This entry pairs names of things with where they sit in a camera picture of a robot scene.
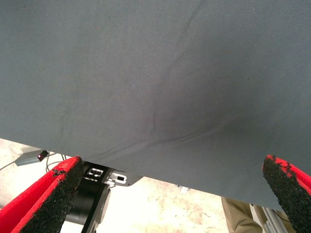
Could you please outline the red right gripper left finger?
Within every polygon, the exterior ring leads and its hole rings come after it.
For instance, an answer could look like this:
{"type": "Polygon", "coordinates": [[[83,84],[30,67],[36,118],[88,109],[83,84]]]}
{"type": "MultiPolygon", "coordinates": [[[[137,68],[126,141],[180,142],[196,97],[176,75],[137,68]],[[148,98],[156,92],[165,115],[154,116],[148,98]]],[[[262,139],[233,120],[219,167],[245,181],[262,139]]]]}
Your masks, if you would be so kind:
{"type": "Polygon", "coordinates": [[[83,175],[80,156],[68,158],[0,211],[2,233],[58,233],[83,175]]]}

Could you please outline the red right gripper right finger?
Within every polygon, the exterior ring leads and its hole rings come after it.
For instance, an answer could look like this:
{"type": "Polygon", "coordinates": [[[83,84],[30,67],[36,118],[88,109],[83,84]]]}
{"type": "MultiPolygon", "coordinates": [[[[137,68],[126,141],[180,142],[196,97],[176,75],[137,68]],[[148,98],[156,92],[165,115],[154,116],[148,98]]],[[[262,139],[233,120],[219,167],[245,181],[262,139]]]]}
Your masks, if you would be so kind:
{"type": "Polygon", "coordinates": [[[311,231],[310,175],[274,155],[265,157],[262,172],[292,227],[297,233],[309,233],[311,231]]]}

